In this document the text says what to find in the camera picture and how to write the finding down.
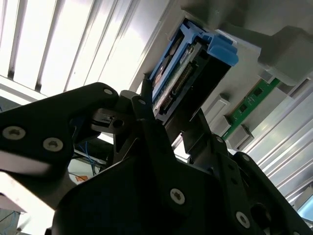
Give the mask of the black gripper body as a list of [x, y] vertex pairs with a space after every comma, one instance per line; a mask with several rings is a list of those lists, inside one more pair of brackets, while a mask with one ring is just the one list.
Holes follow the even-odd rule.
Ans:
[[269, 220], [260, 206], [250, 208], [250, 228], [225, 205], [210, 172], [178, 163], [191, 212], [183, 217], [161, 204], [150, 167], [126, 160], [73, 188], [53, 219], [54, 235], [264, 235]]

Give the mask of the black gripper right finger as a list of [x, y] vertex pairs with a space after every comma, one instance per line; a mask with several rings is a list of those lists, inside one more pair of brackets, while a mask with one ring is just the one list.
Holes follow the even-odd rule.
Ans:
[[202, 110], [185, 111], [182, 131], [190, 164], [219, 182], [222, 224], [238, 235], [305, 235], [307, 225], [250, 156], [234, 155], [213, 134]]

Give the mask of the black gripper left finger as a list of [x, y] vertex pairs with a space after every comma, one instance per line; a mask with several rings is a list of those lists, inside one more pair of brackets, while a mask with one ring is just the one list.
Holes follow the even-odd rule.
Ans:
[[[1, 205], [12, 202], [26, 212], [60, 205], [62, 210], [97, 213], [138, 200], [164, 213], [189, 213], [188, 191], [177, 177], [178, 162], [165, 128], [154, 117], [151, 88], [144, 85], [141, 95], [118, 94], [97, 82], [1, 113]], [[142, 179], [138, 197], [121, 189], [121, 173], [99, 175], [65, 195], [63, 179], [74, 145], [101, 132], [114, 135], [116, 157], [139, 157], [152, 175], [151, 181]]]

